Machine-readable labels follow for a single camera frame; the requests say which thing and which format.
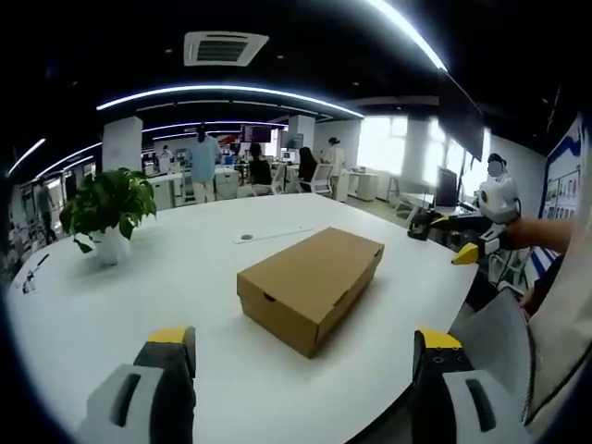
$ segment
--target black ceiling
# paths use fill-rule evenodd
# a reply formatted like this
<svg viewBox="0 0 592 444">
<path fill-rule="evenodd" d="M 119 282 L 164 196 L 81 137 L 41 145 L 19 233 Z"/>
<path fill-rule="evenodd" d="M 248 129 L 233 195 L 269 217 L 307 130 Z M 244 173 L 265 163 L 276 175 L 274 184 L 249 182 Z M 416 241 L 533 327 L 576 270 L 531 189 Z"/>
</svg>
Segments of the black ceiling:
<svg viewBox="0 0 592 444">
<path fill-rule="evenodd" d="M 580 26 L 582 20 L 574 12 L 549 6 L 532 10 L 521 1 L 390 3 L 483 106 L 495 133 L 545 153 L 584 104 L 581 72 L 589 51 L 580 51 L 586 27 Z M 23 162 L 15 174 L 18 179 L 29 179 L 55 160 L 98 142 L 106 122 L 133 115 L 138 107 L 221 99 L 271 104 L 198 103 L 150 109 L 139 114 L 145 128 L 299 114 L 278 105 L 345 117 L 323 106 L 227 92 L 190 92 L 102 112 L 95 109 L 103 102 L 160 87 L 241 84 L 336 104 L 378 96 L 438 95 L 437 70 L 427 56 L 364 0 L 101 4 L 78 10 L 51 5 L 23 10 L 6 26 L 5 103 L 10 113 L 3 159 L 10 165 L 14 155 L 19 157 L 40 138 L 47 139 Z M 183 38 L 188 31 L 244 31 L 270 39 L 248 67 L 187 68 Z M 357 109 L 366 114 L 390 110 L 388 106 Z M 408 101 L 402 111 L 435 112 L 421 100 Z"/>
</svg>

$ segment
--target desk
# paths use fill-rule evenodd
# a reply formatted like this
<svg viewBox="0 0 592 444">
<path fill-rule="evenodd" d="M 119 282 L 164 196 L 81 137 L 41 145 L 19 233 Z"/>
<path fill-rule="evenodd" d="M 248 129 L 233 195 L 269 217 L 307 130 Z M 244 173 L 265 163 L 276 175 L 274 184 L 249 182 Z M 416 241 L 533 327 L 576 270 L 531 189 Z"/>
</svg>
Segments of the desk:
<svg viewBox="0 0 592 444">
<path fill-rule="evenodd" d="M 215 173 L 216 175 L 224 175 L 224 174 L 234 174 L 235 170 L 232 166 L 219 166 L 216 165 Z M 162 209 L 174 208 L 177 206 L 182 206 L 185 202 L 183 196 L 183 187 L 187 186 L 184 179 L 189 178 L 191 175 L 189 169 L 185 170 L 184 172 L 174 173 L 174 174 L 163 174 L 161 176 L 155 176 L 152 178 L 148 178 L 148 181 L 153 186 L 158 186 L 165 184 L 168 182 L 168 186 L 170 187 L 170 194 L 172 195 L 171 203 L 165 202 L 164 193 L 161 197 L 160 201 L 157 202 L 157 207 Z"/>
<path fill-rule="evenodd" d="M 374 201 L 378 188 L 378 176 L 357 171 L 348 171 L 348 174 L 348 194 L 362 201 Z"/>
<path fill-rule="evenodd" d="M 260 233 L 270 215 L 286 231 L 312 230 L 233 242 Z M 242 313 L 236 274 L 328 226 L 386 249 L 366 294 L 308 360 Z M 451 265 L 454 252 L 434 242 L 311 193 L 165 211 L 134 231 L 128 262 L 115 267 L 61 240 L 36 252 L 16 281 L 46 253 L 40 290 L 25 296 L 12 285 L 6 308 L 31 382 L 58 423 L 75 430 L 89 394 L 133 361 L 151 331 L 192 325 L 201 444 L 345 443 L 409 387 L 414 331 L 448 331 L 476 272 Z"/>
</svg>

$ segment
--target window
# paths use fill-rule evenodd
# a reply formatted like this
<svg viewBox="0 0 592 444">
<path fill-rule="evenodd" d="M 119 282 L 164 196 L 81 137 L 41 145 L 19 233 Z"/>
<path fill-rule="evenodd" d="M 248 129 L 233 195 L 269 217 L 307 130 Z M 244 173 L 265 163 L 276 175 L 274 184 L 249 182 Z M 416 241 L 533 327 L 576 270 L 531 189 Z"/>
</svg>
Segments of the window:
<svg viewBox="0 0 592 444">
<path fill-rule="evenodd" d="M 362 121 L 357 164 L 399 175 L 405 156 L 407 117 L 367 117 Z"/>
<path fill-rule="evenodd" d="M 444 144 L 446 134 L 438 125 L 438 120 L 433 118 L 429 122 L 428 142 L 424 157 L 423 179 L 430 185 L 436 185 L 438 181 L 438 168 L 444 165 Z"/>
<path fill-rule="evenodd" d="M 466 156 L 466 164 L 464 166 L 464 176 L 462 176 L 462 189 L 465 196 L 472 197 L 475 191 L 479 190 L 479 185 L 487 179 L 487 158 L 491 151 L 491 131 L 485 129 L 483 135 L 483 161 L 471 161 L 473 157 L 470 154 Z M 448 155 L 446 159 L 446 168 L 454 171 L 456 174 L 461 174 L 461 167 L 463 166 L 464 149 L 455 141 L 450 141 Z"/>
<path fill-rule="evenodd" d="M 466 156 L 466 166 L 464 168 L 464 176 L 462 176 L 465 196 L 472 197 L 475 191 L 479 190 L 479 185 L 487 180 L 487 158 L 489 157 L 489 153 L 491 153 L 491 130 L 486 128 L 483 134 L 483 156 L 481 157 L 483 160 L 481 162 L 474 160 L 473 168 L 471 168 L 472 157 L 470 155 Z"/>
</svg>

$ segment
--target cardboard box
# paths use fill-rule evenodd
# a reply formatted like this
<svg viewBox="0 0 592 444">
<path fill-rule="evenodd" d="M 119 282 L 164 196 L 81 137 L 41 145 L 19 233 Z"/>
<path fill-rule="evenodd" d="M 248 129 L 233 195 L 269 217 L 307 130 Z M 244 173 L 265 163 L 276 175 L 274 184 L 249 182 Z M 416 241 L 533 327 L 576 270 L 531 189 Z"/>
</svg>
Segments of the cardboard box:
<svg viewBox="0 0 592 444">
<path fill-rule="evenodd" d="M 242 311 L 306 357 L 372 280 L 384 245 L 328 228 L 237 275 Z"/>
</svg>

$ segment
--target person's arm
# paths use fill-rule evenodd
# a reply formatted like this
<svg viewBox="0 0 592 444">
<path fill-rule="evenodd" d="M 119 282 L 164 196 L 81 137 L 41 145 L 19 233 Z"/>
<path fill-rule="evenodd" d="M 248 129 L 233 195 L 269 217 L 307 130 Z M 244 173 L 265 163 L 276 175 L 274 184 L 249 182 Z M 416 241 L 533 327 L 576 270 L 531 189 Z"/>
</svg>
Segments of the person's arm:
<svg viewBox="0 0 592 444">
<path fill-rule="evenodd" d="M 218 141 L 216 139 L 212 138 L 212 141 L 214 141 L 214 145 L 215 145 L 214 153 L 216 153 L 216 161 L 221 162 L 222 161 L 222 150 L 220 149 L 220 145 L 218 144 Z"/>
<path fill-rule="evenodd" d="M 543 247 L 565 253 L 574 232 L 573 219 L 534 219 L 520 217 L 506 228 L 513 249 Z"/>
</svg>

